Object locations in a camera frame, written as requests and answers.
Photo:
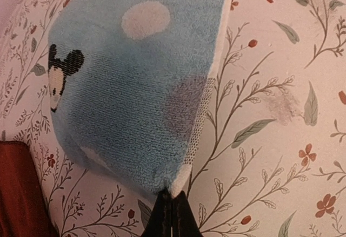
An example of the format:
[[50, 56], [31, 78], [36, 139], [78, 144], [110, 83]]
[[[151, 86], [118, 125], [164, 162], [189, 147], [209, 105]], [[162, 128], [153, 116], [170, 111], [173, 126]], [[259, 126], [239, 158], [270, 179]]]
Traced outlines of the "dark red towel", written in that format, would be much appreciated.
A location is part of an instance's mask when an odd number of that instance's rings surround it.
[[1, 142], [1, 236], [58, 236], [29, 147], [19, 141]]

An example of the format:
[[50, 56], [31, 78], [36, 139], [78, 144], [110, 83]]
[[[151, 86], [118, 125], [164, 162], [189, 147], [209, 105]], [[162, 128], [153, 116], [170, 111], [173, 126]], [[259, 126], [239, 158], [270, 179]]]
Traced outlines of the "blue patterned towel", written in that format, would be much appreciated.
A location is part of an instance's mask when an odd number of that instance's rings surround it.
[[74, 163], [175, 197], [191, 173], [231, 0], [72, 0], [48, 35], [56, 138]]

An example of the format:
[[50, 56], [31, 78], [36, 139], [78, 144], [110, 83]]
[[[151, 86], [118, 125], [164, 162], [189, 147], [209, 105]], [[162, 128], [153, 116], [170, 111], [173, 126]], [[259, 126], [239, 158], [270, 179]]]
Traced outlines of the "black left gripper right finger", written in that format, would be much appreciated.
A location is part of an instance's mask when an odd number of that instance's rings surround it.
[[202, 237], [184, 191], [172, 200], [172, 236]]

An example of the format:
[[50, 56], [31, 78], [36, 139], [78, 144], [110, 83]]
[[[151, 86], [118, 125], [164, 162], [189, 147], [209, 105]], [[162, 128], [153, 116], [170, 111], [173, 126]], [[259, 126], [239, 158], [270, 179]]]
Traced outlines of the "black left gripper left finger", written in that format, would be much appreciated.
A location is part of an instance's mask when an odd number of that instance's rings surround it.
[[167, 189], [159, 192], [141, 237], [171, 237], [172, 197]]

